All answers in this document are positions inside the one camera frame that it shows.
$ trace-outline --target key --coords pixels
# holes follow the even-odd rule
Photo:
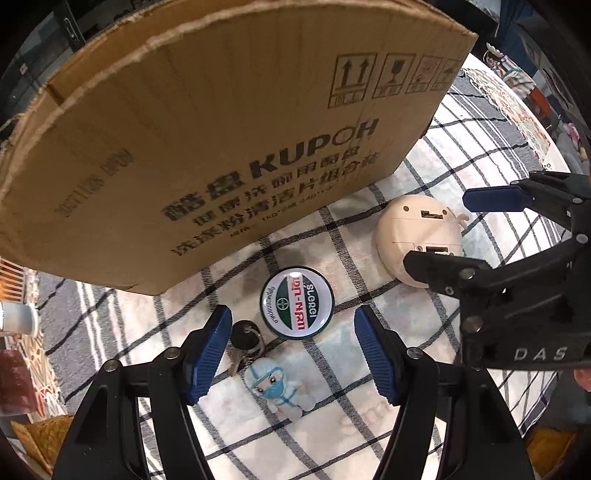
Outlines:
[[[234,347],[229,373],[238,373],[244,361],[259,358],[265,351],[265,342],[258,327],[250,320],[240,320],[232,326],[230,343]]]

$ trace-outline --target person's hand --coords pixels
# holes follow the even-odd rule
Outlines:
[[[573,370],[574,380],[578,383],[581,388],[591,392],[591,369],[589,368],[578,368]]]

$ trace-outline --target medical worker figurine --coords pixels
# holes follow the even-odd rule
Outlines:
[[[270,358],[251,363],[244,373],[244,381],[257,397],[266,399],[273,413],[279,410],[291,421],[301,418],[302,410],[312,410],[316,405],[303,386],[287,381],[283,369]]]

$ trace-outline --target round badge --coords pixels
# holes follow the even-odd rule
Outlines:
[[[326,327],[335,311],[328,281],[307,267],[284,268],[261,293],[261,313],[267,326],[290,340],[313,337]]]

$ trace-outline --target red package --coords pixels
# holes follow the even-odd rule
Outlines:
[[[37,409],[31,374],[18,350],[0,350],[0,417]]]

